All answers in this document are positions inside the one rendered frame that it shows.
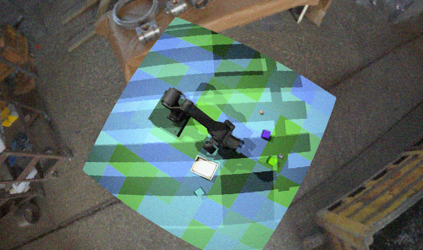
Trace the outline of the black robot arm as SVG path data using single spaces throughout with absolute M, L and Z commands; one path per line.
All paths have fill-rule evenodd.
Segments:
M 180 96 L 183 96 L 185 101 L 179 106 L 178 100 Z M 169 88 L 164 97 L 161 99 L 162 105 L 170 109 L 170 113 L 167 116 L 168 119 L 174 123 L 180 124 L 184 119 L 184 114 L 190 115 L 201 125 L 206 127 L 208 133 L 212 136 L 217 143 L 222 146 L 225 150 L 233 149 L 234 151 L 239 146 L 241 140 L 231 135 L 231 128 L 223 122 L 214 121 L 207 114 L 197 108 L 192 101 L 187 99 L 182 91 L 176 88 Z

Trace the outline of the small teal block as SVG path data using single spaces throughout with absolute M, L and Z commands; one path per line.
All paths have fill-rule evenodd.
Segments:
M 198 197 L 200 197 L 201 195 L 205 194 L 205 191 L 202 189 L 202 187 L 200 187 L 199 189 L 196 189 L 195 192 L 196 192 L 196 195 Z

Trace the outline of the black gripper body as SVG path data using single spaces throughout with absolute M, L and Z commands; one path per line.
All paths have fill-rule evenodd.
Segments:
M 235 129 L 235 125 L 234 124 L 232 124 L 229 120 L 225 120 L 225 122 L 224 123 L 226 123 L 230 128 L 231 128 L 231 130 L 233 131 L 234 129 Z M 210 144 L 210 143 L 212 143 L 212 144 Z M 216 148 L 215 147 L 213 147 L 213 145 L 214 144 L 216 144 L 217 146 L 218 146 L 218 143 L 217 143 L 217 141 L 216 140 L 214 140 L 214 139 L 212 139 L 211 141 L 210 141 L 210 143 L 207 141 L 204 145 L 203 145 L 203 148 L 208 152 L 208 153 L 210 153 L 210 154 L 213 154 L 215 151 L 216 151 Z

